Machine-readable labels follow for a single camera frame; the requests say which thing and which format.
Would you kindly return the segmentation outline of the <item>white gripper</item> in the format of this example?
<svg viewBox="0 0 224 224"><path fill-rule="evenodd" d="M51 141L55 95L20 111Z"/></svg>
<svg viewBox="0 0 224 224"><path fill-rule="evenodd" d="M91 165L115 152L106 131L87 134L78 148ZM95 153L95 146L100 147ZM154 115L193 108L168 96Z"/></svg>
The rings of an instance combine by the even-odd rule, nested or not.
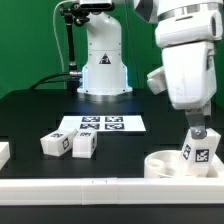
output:
<svg viewBox="0 0 224 224"><path fill-rule="evenodd" d="M163 66L147 75L154 94L168 91L173 107L186 109L193 139L207 136L204 109L217 89L214 44L207 41L167 47L162 50Z"/></svg>

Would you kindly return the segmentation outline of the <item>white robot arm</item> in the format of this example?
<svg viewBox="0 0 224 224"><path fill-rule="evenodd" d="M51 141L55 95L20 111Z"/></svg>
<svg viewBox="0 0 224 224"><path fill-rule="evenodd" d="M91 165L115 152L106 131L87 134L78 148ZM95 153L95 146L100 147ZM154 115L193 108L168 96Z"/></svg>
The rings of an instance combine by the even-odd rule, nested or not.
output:
<svg viewBox="0 0 224 224"><path fill-rule="evenodd" d="M87 18L88 59L80 91L112 96L130 91L121 59L121 26L108 13L120 0L80 0ZM155 94L166 90L172 106L186 112L191 137L208 135L205 108L217 89L214 43L222 39L223 0L132 0L134 12L155 23L163 66L147 84Z"/></svg>

